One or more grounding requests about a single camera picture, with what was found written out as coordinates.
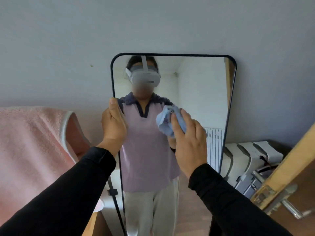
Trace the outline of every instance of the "door handle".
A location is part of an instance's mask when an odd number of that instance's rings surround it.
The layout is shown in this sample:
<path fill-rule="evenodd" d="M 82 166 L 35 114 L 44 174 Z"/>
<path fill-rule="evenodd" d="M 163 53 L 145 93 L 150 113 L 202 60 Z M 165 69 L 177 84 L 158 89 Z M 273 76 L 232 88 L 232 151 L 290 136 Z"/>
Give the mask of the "door handle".
<path fill-rule="evenodd" d="M 253 177 L 258 180 L 260 183 L 263 183 L 265 179 L 257 172 L 253 171 L 252 173 Z M 303 219 L 306 216 L 312 214 L 315 212 L 315 208 L 312 208 L 310 210 L 306 210 L 304 212 L 299 211 L 291 202 L 287 200 L 287 198 L 292 195 L 294 192 L 297 191 L 297 184 L 292 184 L 288 187 L 286 187 L 280 194 L 276 196 L 276 198 L 270 203 L 269 206 L 264 209 L 264 212 L 268 215 L 270 215 L 272 212 L 276 211 L 279 206 L 282 204 L 296 219 Z"/>

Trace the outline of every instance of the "purple shirt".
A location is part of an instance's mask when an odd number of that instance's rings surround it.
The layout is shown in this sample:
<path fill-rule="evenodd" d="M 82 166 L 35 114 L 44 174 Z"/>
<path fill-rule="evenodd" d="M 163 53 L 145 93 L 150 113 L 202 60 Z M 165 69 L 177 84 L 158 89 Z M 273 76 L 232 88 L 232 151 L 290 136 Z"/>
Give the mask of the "purple shirt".
<path fill-rule="evenodd" d="M 164 105 L 172 103 L 153 94 L 143 113 L 132 93 L 118 102 L 128 123 L 127 137 L 120 149 L 123 190 L 150 192 L 167 187 L 179 176 L 180 169 L 167 136 L 157 127 L 156 117 Z"/>

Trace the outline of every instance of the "vr headset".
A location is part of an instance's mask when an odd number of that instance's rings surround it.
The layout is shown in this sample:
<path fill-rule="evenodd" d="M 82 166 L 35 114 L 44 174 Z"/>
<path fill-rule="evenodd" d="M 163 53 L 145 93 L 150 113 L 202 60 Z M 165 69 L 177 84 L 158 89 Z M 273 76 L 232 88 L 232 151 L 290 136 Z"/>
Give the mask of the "vr headset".
<path fill-rule="evenodd" d="M 142 65 L 136 65 L 128 70 L 126 68 L 126 73 L 128 75 L 129 81 L 132 85 L 148 85 L 152 87 L 157 87 L 161 80 L 161 75 L 159 69 L 154 66 L 148 66 L 147 59 L 144 55 L 141 56 Z"/>

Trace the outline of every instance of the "blue cloth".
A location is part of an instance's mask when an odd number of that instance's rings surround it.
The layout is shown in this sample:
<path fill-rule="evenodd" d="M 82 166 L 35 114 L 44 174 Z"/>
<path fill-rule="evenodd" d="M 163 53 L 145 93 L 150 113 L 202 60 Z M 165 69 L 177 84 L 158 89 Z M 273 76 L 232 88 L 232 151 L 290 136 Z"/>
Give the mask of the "blue cloth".
<path fill-rule="evenodd" d="M 174 137 L 174 131 L 171 124 L 171 114 L 175 113 L 178 123 L 183 130 L 184 133 L 186 133 L 186 123 L 183 119 L 183 116 L 180 113 L 180 110 L 175 105 L 173 106 L 164 106 L 163 111 L 160 112 L 157 115 L 156 122 L 158 125 L 158 128 L 161 132 L 163 132 L 168 137 Z"/>

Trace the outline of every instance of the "white pants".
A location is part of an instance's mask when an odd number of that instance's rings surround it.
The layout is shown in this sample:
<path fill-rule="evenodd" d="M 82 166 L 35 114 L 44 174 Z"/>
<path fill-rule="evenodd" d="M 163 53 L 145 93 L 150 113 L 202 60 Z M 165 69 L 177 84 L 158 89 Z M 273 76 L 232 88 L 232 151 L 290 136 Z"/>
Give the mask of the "white pants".
<path fill-rule="evenodd" d="M 128 236 L 173 236 L 177 221 L 179 178 L 155 192 L 124 192 Z"/>

